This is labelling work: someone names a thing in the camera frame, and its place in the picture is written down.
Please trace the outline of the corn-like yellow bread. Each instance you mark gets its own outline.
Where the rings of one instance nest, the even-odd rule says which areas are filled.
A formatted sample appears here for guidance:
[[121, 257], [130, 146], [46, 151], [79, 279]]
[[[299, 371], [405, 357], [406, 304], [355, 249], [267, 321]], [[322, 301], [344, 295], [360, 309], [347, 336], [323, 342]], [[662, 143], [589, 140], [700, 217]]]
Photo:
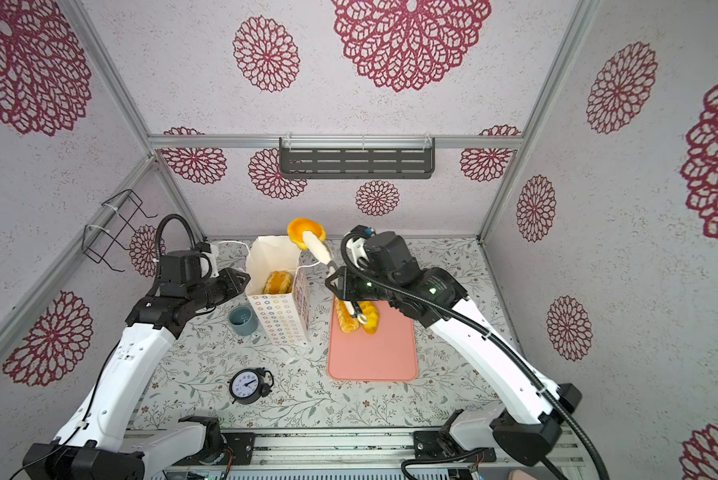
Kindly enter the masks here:
[[338, 326], [343, 333], [353, 333], [360, 328], [360, 322], [351, 316], [343, 301], [339, 299], [334, 300], [334, 313]]

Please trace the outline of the teal cup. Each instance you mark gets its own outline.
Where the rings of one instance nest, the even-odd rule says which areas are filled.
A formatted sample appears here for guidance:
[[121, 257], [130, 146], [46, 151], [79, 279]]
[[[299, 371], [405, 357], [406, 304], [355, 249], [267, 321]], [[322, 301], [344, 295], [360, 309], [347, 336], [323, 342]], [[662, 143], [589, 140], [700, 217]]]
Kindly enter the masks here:
[[240, 337], [252, 335], [259, 325], [257, 315], [249, 305], [238, 305], [232, 309], [228, 321], [233, 331]]

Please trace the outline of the white paper bag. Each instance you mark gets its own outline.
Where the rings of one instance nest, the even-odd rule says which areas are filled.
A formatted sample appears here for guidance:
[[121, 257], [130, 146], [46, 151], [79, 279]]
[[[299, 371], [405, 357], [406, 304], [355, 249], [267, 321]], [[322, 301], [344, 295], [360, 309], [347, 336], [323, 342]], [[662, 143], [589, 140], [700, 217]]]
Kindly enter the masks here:
[[[286, 236], [260, 236], [247, 246], [243, 272], [250, 275], [244, 296], [256, 313], [258, 330], [278, 346], [306, 346], [309, 343], [309, 282], [301, 250]], [[285, 295], [263, 295], [272, 271], [293, 274], [293, 288]]]

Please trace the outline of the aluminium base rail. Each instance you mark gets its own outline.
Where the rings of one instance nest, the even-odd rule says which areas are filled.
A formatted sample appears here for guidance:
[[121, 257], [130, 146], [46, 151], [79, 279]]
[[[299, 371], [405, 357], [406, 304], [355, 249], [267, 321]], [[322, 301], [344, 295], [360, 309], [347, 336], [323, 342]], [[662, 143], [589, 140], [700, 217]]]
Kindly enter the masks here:
[[177, 460], [156, 479], [508, 479], [515, 471], [551, 478], [542, 464], [526, 467], [496, 444], [459, 459], [438, 444], [436, 427], [225, 429], [211, 460]]

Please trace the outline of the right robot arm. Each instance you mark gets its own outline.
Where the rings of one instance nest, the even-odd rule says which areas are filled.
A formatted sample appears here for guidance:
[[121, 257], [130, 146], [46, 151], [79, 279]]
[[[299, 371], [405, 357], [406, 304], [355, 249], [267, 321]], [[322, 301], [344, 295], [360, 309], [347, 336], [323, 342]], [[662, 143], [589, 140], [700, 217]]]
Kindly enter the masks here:
[[357, 226], [340, 245], [342, 265], [316, 233], [305, 230], [290, 239], [327, 266], [326, 287], [358, 323], [370, 323], [369, 303], [386, 302], [452, 346], [503, 402], [503, 411], [489, 424], [497, 445], [522, 465], [551, 465], [548, 455], [562, 427], [573, 423], [580, 392], [547, 379], [521, 357], [451, 274], [420, 267], [392, 231]]

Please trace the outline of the ridged spiral bread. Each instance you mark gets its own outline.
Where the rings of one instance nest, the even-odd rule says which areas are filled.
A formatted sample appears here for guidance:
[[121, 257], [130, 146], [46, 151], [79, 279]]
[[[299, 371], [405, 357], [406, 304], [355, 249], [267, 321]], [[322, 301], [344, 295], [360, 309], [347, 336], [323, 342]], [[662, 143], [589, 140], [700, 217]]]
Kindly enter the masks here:
[[268, 276], [263, 290], [263, 295], [285, 295], [289, 294], [293, 288], [293, 274], [289, 271], [278, 270], [272, 271]]

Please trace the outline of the yellow twisted bread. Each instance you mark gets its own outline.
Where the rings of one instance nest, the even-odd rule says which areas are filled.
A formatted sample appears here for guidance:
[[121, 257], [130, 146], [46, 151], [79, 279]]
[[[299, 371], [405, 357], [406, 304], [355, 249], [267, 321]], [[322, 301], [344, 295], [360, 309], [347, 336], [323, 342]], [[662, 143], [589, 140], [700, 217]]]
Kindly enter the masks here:
[[370, 301], [359, 303], [362, 314], [365, 317], [363, 329], [367, 334], [375, 334], [378, 328], [380, 314], [376, 306]]

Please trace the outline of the pink tray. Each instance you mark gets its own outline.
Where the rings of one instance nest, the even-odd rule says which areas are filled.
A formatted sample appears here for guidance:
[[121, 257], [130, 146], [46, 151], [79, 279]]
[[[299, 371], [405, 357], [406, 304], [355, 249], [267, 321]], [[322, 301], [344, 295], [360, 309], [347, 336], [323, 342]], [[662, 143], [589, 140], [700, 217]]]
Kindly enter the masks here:
[[418, 376], [413, 322], [387, 302], [374, 302], [379, 326], [374, 334], [362, 327], [340, 328], [339, 300], [334, 301], [328, 348], [328, 375], [339, 381], [410, 382]]

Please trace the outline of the black alarm clock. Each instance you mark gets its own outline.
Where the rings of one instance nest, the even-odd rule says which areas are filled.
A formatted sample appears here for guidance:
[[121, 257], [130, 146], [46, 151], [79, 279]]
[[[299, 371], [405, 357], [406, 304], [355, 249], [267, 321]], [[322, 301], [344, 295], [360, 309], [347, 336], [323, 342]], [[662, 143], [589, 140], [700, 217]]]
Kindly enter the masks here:
[[270, 395], [275, 378], [265, 368], [247, 368], [238, 371], [229, 381], [228, 390], [232, 402], [250, 405]]

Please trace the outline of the small yellow bread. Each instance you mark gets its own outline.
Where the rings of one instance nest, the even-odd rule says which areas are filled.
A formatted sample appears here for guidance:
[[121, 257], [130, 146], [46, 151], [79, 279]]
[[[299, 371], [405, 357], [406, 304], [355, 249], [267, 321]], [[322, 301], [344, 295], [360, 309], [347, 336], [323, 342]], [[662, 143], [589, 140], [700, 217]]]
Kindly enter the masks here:
[[305, 233], [313, 234], [321, 242], [326, 240], [326, 231], [324, 227], [313, 220], [307, 218], [296, 218], [291, 221], [287, 227], [289, 239], [301, 249], [306, 249], [306, 243], [304, 240]]

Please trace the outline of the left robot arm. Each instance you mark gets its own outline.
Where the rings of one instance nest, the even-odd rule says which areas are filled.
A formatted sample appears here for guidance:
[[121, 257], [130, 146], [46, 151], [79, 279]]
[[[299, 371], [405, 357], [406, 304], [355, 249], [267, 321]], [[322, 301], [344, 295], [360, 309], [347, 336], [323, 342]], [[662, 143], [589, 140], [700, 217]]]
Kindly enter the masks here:
[[51, 442], [30, 447], [24, 473], [32, 479], [149, 479], [185, 458], [222, 458], [225, 440], [208, 416], [190, 416], [139, 444], [125, 441], [139, 399], [188, 322], [242, 295], [250, 281], [249, 274], [213, 261], [192, 250], [161, 257], [155, 286], [131, 310], [92, 390]]

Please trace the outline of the grey wall shelf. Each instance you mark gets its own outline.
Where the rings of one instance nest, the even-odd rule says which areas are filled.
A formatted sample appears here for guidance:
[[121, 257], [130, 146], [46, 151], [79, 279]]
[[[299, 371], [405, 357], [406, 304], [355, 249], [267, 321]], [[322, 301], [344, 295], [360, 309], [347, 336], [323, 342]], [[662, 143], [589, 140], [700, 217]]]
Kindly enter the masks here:
[[288, 180], [425, 180], [436, 167], [430, 137], [409, 146], [359, 140], [339, 146], [281, 138], [279, 170]]

